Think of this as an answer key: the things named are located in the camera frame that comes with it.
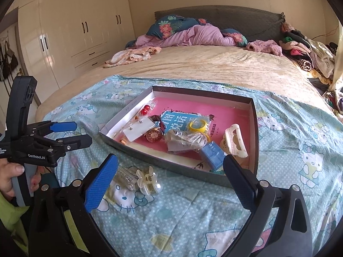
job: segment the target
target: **drawer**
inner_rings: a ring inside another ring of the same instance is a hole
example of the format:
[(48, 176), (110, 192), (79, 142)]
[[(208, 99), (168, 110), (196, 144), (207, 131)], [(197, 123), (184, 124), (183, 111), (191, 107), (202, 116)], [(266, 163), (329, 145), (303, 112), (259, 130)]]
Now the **drawer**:
[(108, 51), (110, 51), (110, 49), (108, 48), (108, 42), (105, 42), (92, 48), (89, 48), (85, 51), (82, 51), (81, 53), (72, 56), (71, 59), (73, 61), (74, 67), (78, 67), (84, 62), (94, 59), (97, 56), (100, 56)]
[(82, 65), (79, 65), (78, 67), (75, 68), (76, 77), (83, 75), (84, 73), (86, 73), (87, 71), (95, 67), (101, 66), (102, 64), (105, 63), (105, 61), (111, 59), (112, 56), (113, 55), (111, 55), (111, 52), (106, 52), (90, 61), (83, 63)]

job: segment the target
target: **cabinet handle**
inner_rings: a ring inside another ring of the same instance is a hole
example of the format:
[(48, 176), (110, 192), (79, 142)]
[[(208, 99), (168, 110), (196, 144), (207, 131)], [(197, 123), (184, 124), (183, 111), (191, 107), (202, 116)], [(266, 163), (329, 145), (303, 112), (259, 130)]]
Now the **cabinet handle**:
[(43, 45), (43, 41), (42, 41), (42, 39), (41, 39), (41, 45), (42, 45), (43, 52), (44, 52), (45, 50), (44, 50), (44, 45)]
[(44, 37), (44, 40), (45, 40), (45, 47), (48, 50), (49, 48), (48, 48), (48, 43), (46, 42), (46, 37)]

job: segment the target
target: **gray headboard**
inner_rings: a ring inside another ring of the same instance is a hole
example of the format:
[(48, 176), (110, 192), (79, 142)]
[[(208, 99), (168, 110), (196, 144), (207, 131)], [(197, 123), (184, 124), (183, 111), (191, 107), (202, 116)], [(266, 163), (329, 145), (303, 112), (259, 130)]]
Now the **gray headboard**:
[(194, 6), (161, 10), (155, 12), (159, 20), (168, 14), (183, 17), (205, 18), (219, 29), (232, 28), (241, 32), (249, 42), (254, 40), (275, 40), (283, 38), (281, 23), (285, 22), (284, 13), (273, 13), (265, 10), (238, 6)]

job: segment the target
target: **light blue bedsheet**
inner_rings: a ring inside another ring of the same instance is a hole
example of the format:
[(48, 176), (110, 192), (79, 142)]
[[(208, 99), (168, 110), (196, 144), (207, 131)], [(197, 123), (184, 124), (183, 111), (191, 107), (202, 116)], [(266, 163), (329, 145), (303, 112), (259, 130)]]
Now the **light blue bedsheet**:
[[(125, 167), (148, 167), (106, 145), (98, 132), (152, 85), (253, 98), (260, 140), (257, 177), (277, 187), (301, 187), (311, 220), (313, 249), (317, 252), (323, 246), (343, 213), (343, 124), (320, 109), (271, 92), (211, 82), (111, 76), (45, 117), (78, 124), (76, 131), (54, 133), (51, 138), (86, 133), (93, 138), (90, 148), (69, 152), (60, 159), (56, 175), (61, 186), (82, 179), (108, 153), (116, 154)], [(155, 169), (164, 184), (160, 194), (144, 196), (112, 181), (101, 205), (93, 210), (110, 244), (123, 257), (221, 256), (249, 216), (234, 191)], [(272, 212), (256, 249), (265, 244), (274, 220)]]

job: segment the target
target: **pink blanket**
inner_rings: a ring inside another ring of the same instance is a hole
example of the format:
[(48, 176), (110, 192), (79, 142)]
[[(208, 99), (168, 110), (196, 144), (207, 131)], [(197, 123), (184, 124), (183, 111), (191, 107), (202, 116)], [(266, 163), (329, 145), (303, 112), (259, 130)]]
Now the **pink blanket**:
[(282, 56), (282, 48), (273, 40), (255, 40), (247, 44), (247, 50)]
[(177, 32), (171, 37), (163, 40), (160, 40), (157, 37), (143, 35), (138, 37), (135, 46), (131, 48), (153, 46), (165, 48), (191, 45), (235, 46), (236, 42), (232, 37), (224, 37), (219, 28), (207, 23), (206, 26), (195, 25), (188, 30)]
[(160, 47), (145, 47), (141, 49), (126, 49), (114, 54), (111, 60), (106, 61), (103, 67), (115, 67), (127, 65), (136, 61), (144, 61), (151, 58), (150, 55), (160, 53)]

